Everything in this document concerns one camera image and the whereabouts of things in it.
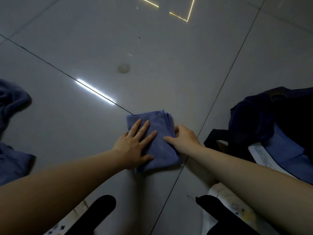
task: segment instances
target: forearm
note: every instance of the forearm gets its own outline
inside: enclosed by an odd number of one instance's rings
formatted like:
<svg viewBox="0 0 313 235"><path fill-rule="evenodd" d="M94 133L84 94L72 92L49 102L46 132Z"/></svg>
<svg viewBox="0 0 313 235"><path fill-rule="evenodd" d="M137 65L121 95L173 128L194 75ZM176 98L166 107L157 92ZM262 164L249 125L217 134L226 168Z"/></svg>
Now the forearm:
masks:
<svg viewBox="0 0 313 235"><path fill-rule="evenodd" d="M110 150L0 187L0 233L45 233L123 169L118 157L116 151Z"/></svg>
<svg viewBox="0 0 313 235"><path fill-rule="evenodd" d="M269 221L292 234L313 231L313 186L201 146L192 149L190 156Z"/></svg>

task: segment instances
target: right hand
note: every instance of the right hand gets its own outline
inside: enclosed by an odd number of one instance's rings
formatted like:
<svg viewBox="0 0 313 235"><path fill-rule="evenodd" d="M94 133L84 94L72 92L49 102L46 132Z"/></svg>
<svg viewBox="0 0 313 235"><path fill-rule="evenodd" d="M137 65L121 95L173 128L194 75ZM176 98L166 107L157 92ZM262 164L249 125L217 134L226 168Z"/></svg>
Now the right hand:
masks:
<svg viewBox="0 0 313 235"><path fill-rule="evenodd" d="M195 133L183 125L175 127L176 138L165 136L164 141L173 145L177 151L190 155L194 148L201 146Z"/></svg>

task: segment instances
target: glossy floor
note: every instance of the glossy floor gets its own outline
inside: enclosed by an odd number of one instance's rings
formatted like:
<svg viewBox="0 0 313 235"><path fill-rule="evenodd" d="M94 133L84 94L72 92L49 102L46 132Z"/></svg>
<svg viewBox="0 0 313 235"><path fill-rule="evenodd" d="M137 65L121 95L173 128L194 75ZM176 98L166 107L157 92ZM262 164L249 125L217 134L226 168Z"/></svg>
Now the glossy floor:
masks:
<svg viewBox="0 0 313 235"><path fill-rule="evenodd" d="M3 141L36 155L37 171L108 150L127 130L126 115L165 109L203 142L212 128L227 128L229 109L245 96L313 86L310 5L4 0L0 77L33 103ZM104 194L118 201L99 234L200 234L201 210L190 198L215 180L191 159L182 167L146 177L124 171L96 189L89 204Z"/></svg>

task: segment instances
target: crumpled fabric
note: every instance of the crumpled fabric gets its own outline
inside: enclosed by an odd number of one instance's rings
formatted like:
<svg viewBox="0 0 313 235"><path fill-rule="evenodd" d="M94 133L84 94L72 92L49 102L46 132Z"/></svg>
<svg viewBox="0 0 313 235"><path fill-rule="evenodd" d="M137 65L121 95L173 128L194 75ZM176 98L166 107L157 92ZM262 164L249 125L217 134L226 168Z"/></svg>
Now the crumpled fabric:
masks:
<svg viewBox="0 0 313 235"><path fill-rule="evenodd" d="M30 102L31 97L20 86L0 79L0 133L4 132L10 118ZM26 176L35 158L0 142L0 186Z"/></svg>
<svg viewBox="0 0 313 235"><path fill-rule="evenodd" d="M142 139L151 134L154 130L157 130L157 135L142 151L142 156L151 154L154 156L154 159L136 168L135 173L142 173L147 170L181 163L182 161L178 152L163 139L164 136L176 137L171 114L164 112L164 110L159 110L138 115L128 115L126 116L128 130L131 129L138 119L142 120L140 127L142 127L147 120L150 122L150 126Z"/></svg>

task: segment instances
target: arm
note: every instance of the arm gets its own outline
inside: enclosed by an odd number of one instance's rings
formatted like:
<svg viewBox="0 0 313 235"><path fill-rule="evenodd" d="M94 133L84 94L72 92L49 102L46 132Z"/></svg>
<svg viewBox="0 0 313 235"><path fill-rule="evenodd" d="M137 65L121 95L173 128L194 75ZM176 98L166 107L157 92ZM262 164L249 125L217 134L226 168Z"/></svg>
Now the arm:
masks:
<svg viewBox="0 0 313 235"><path fill-rule="evenodd" d="M164 137L212 172L260 215L291 234L313 231L313 186L281 172L202 147L193 131L182 125L177 138Z"/></svg>
<svg viewBox="0 0 313 235"><path fill-rule="evenodd" d="M94 189L124 169L152 160L142 149L155 137L141 142L149 122L138 131L140 120L123 134L112 150L32 174L0 187L0 234L43 234Z"/></svg>

